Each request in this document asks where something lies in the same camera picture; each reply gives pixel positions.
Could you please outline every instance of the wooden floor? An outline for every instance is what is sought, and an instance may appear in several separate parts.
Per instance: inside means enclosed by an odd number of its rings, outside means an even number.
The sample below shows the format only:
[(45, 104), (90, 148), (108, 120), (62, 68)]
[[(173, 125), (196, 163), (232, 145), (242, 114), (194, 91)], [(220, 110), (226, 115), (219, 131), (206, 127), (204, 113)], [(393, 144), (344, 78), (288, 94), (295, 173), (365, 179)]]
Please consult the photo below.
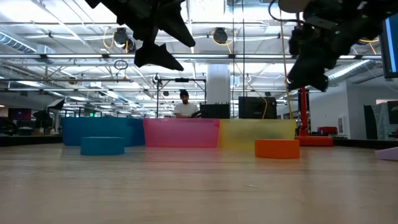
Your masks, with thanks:
[(80, 156), (62, 145), (0, 148), (0, 223), (397, 224), (398, 162), (374, 151), (132, 149)]

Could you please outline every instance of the ceiling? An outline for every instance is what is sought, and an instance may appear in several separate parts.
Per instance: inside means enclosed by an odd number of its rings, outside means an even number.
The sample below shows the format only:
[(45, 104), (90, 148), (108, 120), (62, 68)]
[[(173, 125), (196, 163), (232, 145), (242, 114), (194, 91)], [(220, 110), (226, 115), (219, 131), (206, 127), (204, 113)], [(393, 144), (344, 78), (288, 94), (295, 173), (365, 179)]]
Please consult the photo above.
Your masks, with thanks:
[[(28, 45), (44, 45), (52, 49), (55, 54), (125, 54), (123, 49), (112, 45), (112, 33), (117, 27), (116, 16), (103, 5), (92, 9), (84, 0), (44, 0), (42, 4), (45, 9), (40, 8), (33, 3), (35, 0), (3, 0), (0, 2), (0, 31), (12, 34), (13, 37)], [(165, 32), (159, 32), (157, 44), (166, 44), (167, 49), (172, 54), (218, 54), (227, 55), (229, 51), (235, 54), (256, 54), (256, 55), (282, 55), (289, 54), (288, 39), (294, 24), (286, 23), (283, 27), (285, 39), (278, 35), (281, 32), (280, 23), (271, 19), (266, 5), (258, 7), (249, 7), (244, 10), (235, 8), (234, 16), (231, 9), (224, 5), (220, 0), (187, 0), (182, 3), (181, 15), (196, 41), (196, 46), (190, 49)], [(279, 9), (272, 8), (272, 13), (279, 17)], [(294, 14), (282, 12), (284, 19), (295, 18)], [(230, 47), (226, 45), (217, 45), (211, 38), (211, 33), (216, 27), (224, 27), (229, 35)], [(127, 33), (132, 35), (132, 31), (127, 29)], [(142, 42), (136, 41), (137, 47)], [(373, 45), (379, 52), (379, 43)], [(0, 44), (2, 54), (21, 54), (10, 47)], [(355, 45), (353, 54), (369, 55), (373, 54), (369, 45)], [(100, 86), (105, 89), (127, 89), (129, 91), (118, 91), (118, 96), (133, 103), (140, 103), (139, 114), (151, 113), (149, 103), (155, 103), (153, 96), (155, 91), (143, 92), (143, 89), (153, 90), (155, 85), (152, 78), (158, 74), (161, 78), (206, 78), (209, 63), (227, 63), (230, 70), (235, 68), (235, 75), (239, 77), (240, 84), (234, 91), (234, 98), (242, 95), (239, 89), (243, 87), (243, 78), (240, 70), (249, 74), (249, 83), (260, 94), (263, 90), (283, 90), (285, 65), (282, 58), (275, 60), (245, 60), (235, 63), (228, 59), (210, 60), (210, 59), (186, 59), (180, 60), (184, 67), (183, 72), (177, 72), (166, 68), (148, 65), (137, 68), (132, 59), (124, 59), (129, 64), (126, 70), (119, 71), (115, 69), (114, 63), (118, 59), (90, 59), (78, 58), (74, 60), (59, 58), (54, 59), (53, 64), (49, 65), (36, 60), (26, 59), (3, 59), (4, 68), (16, 67), (20, 70), (18, 74), (12, 76), (11, 73), (2, 74), (4, 78), (26, 79), (47, 77), (50, 75), (52, 82), (39, 83), (40, 85), (55, 85), (59, 88), (90, 88), (90, 86)], [(287, 72), (292, 68), (294, 61), (288, 60), (286, 64)], [(371, 77), (373, 74), (358, 74), (357, 79)], [(99, 79), (101, 83), (93, 84), (93, 81), (79, 82), (71, 85), (67, 82), (58, 82), (59, 79), (76, 77), (79, 79)], [(22, 83), (14, 83), (13, 86), (21, 87)], [(22, 87), (35, 87), (22, 84)], [(178, 101), (179, 89), (191, 90), (191, 98), (204, 99), (204, 92), (200, 84), (175, 83), (170, 82), (164, 89), (170, 89), (169, 96), (161, 96), (164, 112), (160, 114), (170, 114), (173, 107), (173, 99)], [(76, 93), (57, 92), (63, 95), (76, 95)], [(257, 96), (257, 93), (248, 93), (248, 95)], [(96, 92), (85, 93), (85, 97), (94, 102), (122, 103), (120, 98), (114, 99), (111, 96), (101, 96)], [(118, 108), (129, 110), (128, 106)]]

